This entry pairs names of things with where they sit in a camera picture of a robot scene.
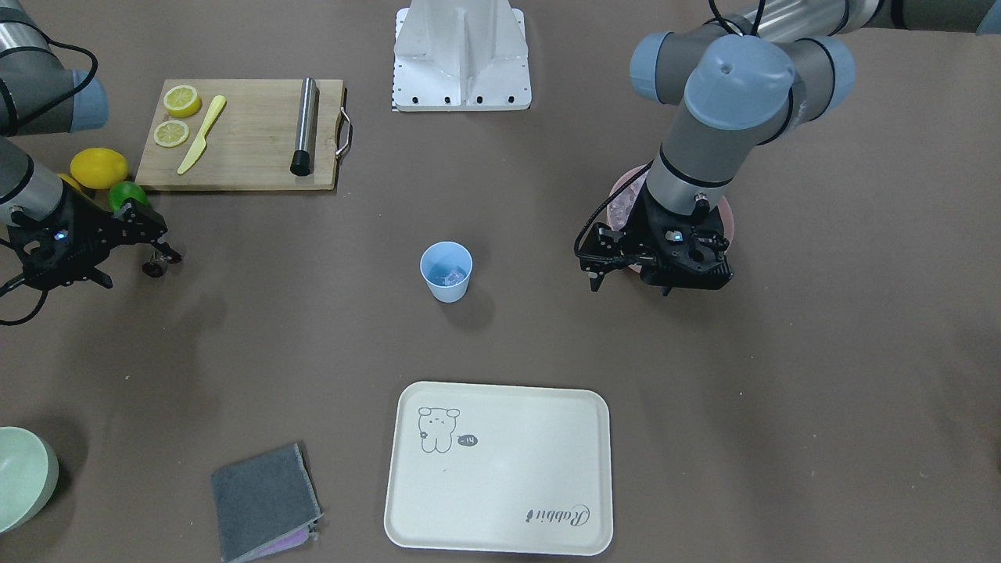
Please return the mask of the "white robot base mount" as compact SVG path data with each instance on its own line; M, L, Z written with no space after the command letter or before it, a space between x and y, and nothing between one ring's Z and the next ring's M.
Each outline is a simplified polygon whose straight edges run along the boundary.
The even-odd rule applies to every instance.
M397 112L528 109L528 34L508 1L412 1L394 17Z

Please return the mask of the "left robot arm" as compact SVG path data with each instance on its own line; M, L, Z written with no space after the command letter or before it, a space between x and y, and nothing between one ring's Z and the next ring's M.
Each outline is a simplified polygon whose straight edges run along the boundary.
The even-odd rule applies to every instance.
M650 163L612 190L639 192L621 228L591 215L573 243L591 291L635 267L663 295L728 284L723 203L748 154L847 99L856 62L843 34L863 28L999 33L997 1L760 1L687 33L650 34L630 82L676 115Z

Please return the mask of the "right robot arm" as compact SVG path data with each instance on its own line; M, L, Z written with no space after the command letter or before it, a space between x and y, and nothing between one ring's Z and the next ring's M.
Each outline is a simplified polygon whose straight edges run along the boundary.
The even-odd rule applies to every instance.
M2 286L46 292L74 282L111 288L99 270L111 250L147 245L155 259L178 264L181 254L166 242L166 221L148 204L128 196L118 210L105 210L25 153L18 135L70 133L100 128L108 99L96 76L66 68L52 40L17 1L2 3L1 32L1 218L22 271Z

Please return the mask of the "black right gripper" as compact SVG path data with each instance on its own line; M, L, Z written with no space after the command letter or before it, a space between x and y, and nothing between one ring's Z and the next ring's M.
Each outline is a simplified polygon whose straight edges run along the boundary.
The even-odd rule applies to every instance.
M7 246L20 260L21 274L2 285L10 292L28 286L46 292L74 282L94 282L113 289L109 274L98 270L118 246L148 245L150 261L174 266L183 256L166 240L168 227L152 206L130 199L118 213L65 188L60 202L42 220L14 208Z

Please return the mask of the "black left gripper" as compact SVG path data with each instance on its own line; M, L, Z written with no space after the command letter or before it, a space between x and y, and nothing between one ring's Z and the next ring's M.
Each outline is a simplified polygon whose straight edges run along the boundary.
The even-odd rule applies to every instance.
M590 221L580 231L580 270L598 292L611 272L640 268L640 280L661 289L719 291L734 273L730 240L721 213L705 200L691 215L671 213L648 192L640 192L625 227Z

